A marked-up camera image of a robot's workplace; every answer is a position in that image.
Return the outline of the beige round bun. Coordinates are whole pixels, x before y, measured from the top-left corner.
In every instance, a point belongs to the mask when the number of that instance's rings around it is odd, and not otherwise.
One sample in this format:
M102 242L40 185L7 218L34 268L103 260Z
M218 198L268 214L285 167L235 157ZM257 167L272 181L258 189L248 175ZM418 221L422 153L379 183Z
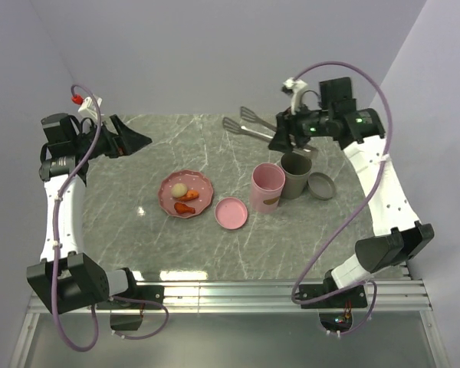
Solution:
M185 196L187 192L188 192L188 187L186 184L182 182L178 182L174 184L173 187L171 188L171 196L176 199Z

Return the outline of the orange carrot piece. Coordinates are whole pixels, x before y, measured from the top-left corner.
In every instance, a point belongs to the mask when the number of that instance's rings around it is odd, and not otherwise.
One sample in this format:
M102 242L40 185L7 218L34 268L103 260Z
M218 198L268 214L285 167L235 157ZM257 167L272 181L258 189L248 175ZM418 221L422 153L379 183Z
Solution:
M195 200L199 197L199 192L194 189L190 189L187 191L187 193L181 197L179 197L177 200L180 202L189 202L192 200Z

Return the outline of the pink round lid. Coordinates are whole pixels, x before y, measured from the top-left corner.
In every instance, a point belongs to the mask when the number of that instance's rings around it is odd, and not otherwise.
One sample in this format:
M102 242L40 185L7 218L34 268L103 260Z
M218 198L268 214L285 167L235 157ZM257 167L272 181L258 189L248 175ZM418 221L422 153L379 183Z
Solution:
M223 198L215 207L215 220L227 230L241 228L247 219L247 207L240 199L235 197Z

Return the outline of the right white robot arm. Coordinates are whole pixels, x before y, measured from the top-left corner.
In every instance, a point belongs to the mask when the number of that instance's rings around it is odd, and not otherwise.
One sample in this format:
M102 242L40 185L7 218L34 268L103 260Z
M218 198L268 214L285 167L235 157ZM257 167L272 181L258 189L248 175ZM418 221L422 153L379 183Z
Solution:
M405 196L389 156L390 134L372 108L358 109L348 77L322 81L319 109L302 101L308 85L299 79L284 82L291 105L276 116L277 130L270 150L289 153L315 137L330 137L349 160L368 201L373 236L359 240L343 264L335 267L333 281L323 288L324 300L338 307L350 297L349 287L378 271L417 255L434 237L432 225L423 224Z

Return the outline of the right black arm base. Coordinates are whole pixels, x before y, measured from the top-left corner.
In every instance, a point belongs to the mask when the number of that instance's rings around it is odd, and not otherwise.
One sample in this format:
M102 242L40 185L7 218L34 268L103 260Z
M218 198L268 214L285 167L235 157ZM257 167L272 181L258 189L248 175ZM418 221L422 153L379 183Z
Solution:
M301 284L293 296L296 301L303 302L321 298L336 290L337 287L333 286L331 281L325 281L323 284ZM368 306L365 287L360 285L312 304L302 304L301 309L319 310L321 329L326 334L340 337L354 330L353 311Z

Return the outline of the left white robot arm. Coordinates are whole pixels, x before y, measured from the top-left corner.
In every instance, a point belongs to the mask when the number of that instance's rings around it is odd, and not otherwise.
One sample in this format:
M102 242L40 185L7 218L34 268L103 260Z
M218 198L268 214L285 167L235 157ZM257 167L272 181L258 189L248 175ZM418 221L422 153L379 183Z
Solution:
M115 130L89 122L87 131L75 116L56 113L41 121L47 138L41 148L39 176L47 197L47 230L40 261L28 267L32 290L50 311L64 314L107 301L131 308L140 289L129 268L105 271L84 253L83 204L87 186L85 163L74 168L88 149L92 157L130 156L152 140L131 130L117 115L110 116Z

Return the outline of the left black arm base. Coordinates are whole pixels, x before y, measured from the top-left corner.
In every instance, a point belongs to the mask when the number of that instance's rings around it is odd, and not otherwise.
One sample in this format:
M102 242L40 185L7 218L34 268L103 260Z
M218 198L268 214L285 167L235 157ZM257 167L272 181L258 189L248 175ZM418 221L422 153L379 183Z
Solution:
M142 322L148 319L149 312L162 313L162 325L168 322L168 310L164 306L165 288L161 285L141 285L134 294L111 297L96 306L98 312L110 314L110 328L115 333L137 332Z

